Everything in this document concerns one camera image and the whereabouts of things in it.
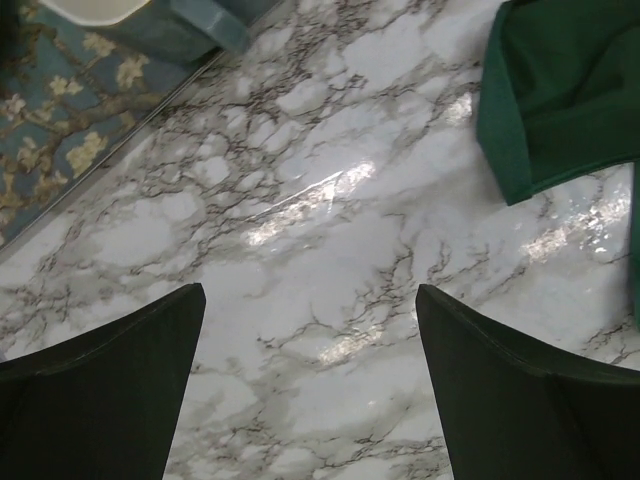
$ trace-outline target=dark green fabric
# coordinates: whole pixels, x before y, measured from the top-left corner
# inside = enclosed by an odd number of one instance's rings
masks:
[[[0,477],[162,479],[204,307],[189,285],[0,364]]]
[[[640,372],[552,347],[432,286],[420,336],[456,480],[631,480]]]
[[[640,1],[514,0],[500,7],[485,57],[477,137],[508,204],[640,159],[638,114]],[[640,211],[633,210],[636,277]],[[634,300],[640,325],[637,282]]]

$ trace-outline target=gray veining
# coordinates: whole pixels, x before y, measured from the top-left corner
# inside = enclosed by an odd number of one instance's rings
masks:
[[[420,283],[640,367],[629,169],[507,208],[475,143],[498,4],[299,0],[4,259],[0,349],[202,282],[166,480],[452,479]]]

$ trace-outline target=floral rug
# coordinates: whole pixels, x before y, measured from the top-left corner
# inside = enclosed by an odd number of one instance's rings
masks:
[[[0,66],[0,245],[101,163],[200,65],[148,58],[35,1]]]

